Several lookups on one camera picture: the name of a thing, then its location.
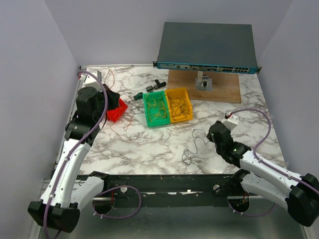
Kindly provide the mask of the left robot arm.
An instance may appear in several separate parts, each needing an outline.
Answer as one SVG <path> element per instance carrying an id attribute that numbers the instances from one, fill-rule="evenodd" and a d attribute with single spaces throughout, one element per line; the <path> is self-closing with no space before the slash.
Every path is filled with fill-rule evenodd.
<path id="1" fill-rule="evenodd" d="M 82 195 L 72 189 L 80 166 L 100 131 L 99 124 L 107 111 L 119 105 L 120 95 L 106 85 L 101 90 L 84 87 L 77 92 L 76 111 L 65 127 L 65 140 L 51 181 L 38 201 L 31 201 L 27 211 L 38 225 L 71 233 L 80 218 L 81 206 L 92 198 L 93 191 L 104 197 L 110 193 L 109 182 L 99 179 L 86 187 Z"/>

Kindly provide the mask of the green plastic bin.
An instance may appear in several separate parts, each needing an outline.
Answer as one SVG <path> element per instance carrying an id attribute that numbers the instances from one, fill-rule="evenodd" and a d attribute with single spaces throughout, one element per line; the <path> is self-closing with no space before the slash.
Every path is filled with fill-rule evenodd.
<path id="1" fill-rule="evenodd" d="M 169 110 L 164 91 L 143 94 L 143 102 L 148 127 L 170 124 Z"/>

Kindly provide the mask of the red plastic bin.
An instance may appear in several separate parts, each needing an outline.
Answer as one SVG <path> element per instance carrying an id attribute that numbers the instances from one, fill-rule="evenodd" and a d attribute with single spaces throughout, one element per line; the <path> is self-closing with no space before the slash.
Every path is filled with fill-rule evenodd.
<path id="1" fill-rule="evenodd" d="M 107 111 L 107 120 L 112 122 L 118 121 L 121 118 L 121 116 L 125 113 L 127 108 L 127 104 L 121 98 L 119 98 L 118 107 L 114 110 Z"/>

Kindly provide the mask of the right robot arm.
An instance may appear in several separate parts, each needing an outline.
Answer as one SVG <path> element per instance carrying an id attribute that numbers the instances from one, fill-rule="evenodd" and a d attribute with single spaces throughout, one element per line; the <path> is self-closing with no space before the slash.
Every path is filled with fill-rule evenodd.
<path id="1" fill-rule="evenodd" d="M 299 224 L 310 227 L 319 217 L 319 181 L 312 174 L 300 175 L 259 156 L 231 136 L 234 124 L 217 121 L 207 139 L 227 163 L 240 168 L 240 178 L 231 180 L 230 191 L 259 195 L 287 210 Z"/>

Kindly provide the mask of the yellow plastic bin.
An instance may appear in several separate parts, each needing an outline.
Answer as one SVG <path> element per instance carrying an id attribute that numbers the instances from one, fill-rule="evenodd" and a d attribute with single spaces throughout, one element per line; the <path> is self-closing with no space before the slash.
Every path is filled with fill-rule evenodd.
<path id="1" fill-rule="evenodd" d="M 190 121 L 193 119 L 192 104 L 186 88 L 165 90 L 170 123 Z"/>

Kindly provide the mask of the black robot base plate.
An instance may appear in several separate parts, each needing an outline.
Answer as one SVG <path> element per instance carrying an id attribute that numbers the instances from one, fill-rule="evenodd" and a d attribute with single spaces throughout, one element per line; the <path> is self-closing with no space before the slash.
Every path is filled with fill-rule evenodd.
<path id="1" fill-rule="evenodd" d="M 110 175 L 94 171 L 104 181 L 102 195 L 94 200 L 99 212 L 111 206 L 135 208 L 228 207 L 249 209 L 255 194 L 247 193 L 233 174 Z"/>

